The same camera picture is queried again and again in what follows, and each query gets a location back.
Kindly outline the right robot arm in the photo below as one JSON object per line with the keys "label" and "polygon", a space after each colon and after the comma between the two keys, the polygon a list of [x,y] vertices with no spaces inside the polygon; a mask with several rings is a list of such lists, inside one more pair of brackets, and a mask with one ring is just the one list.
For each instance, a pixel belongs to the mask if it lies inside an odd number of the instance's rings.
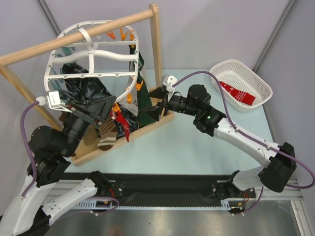
{"label": "right robot arm", "polygon": [[296,163],[285,156],[294,153],[292,145],[242,135],[241,130],[233,128],[226,114],[211,106],[211,96],[203,85],[190,86],[186,97],[167,91],[166,86],[154,89],[148,96],[159,99],[155,106],[143,110],[153,119],[159,120],[168,111],[193,116],[193,124],[200,132],[232,144],[260,164],[260,167],[230,175],[227,185],[230,196],[239,197],[251,187],[264,186],[277,193],[284,190],[296,169]]}

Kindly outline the white plastic clip hanger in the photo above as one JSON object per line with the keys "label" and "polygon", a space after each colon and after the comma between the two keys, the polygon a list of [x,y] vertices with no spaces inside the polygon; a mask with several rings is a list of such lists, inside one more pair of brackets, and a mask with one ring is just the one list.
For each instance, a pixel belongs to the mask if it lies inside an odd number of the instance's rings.
{"label": "white plastic clip hanger", "polygon": [[[54,49],[49,56],[48,65],[44,75],[45,91],[64,89],[66,79],[96,77],[100,80],[108,78],[126,79],[125,90],[117,92],[117,102],[126,100],[131,104],[131,90],[135,87],[138,66],[129,70],[129,63],[139,60],[139,38],[132,26],[89,36],[88,27],[101,26],[106,21],[84,21],[69,26],[59,34],[59,38],[79,32],[83,40]],[[88,73],[63,74],[62,66],[75,62]]]}

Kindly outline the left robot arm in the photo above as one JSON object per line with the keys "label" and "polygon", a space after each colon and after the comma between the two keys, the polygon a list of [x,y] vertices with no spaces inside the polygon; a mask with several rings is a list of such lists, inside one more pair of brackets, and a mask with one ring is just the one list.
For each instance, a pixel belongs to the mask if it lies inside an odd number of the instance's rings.
{"label": "left robot arm", "polygon": [[68,108],[70,116],[63,129],[57,130],[43,125],[35,129],[31,138],[26,137],[25,118],[22,112],[20,129],[30,165],[21,193],[11,202],[0,218],[0,233],[3,236],[42,236],[66,212],[86,199],[103,199],[109,202],[109,210],[119,206],[110,191],[109,181],[99,171],[90,173],[77,187],[50,203],[44,199],[59,182],[69,167],[69,157],[75,154],[89,125],[98,124],[110,115],[116,101],[114,96],[88,102],[58,97],[38,97],[33,106],[48,104],[55,108]]}

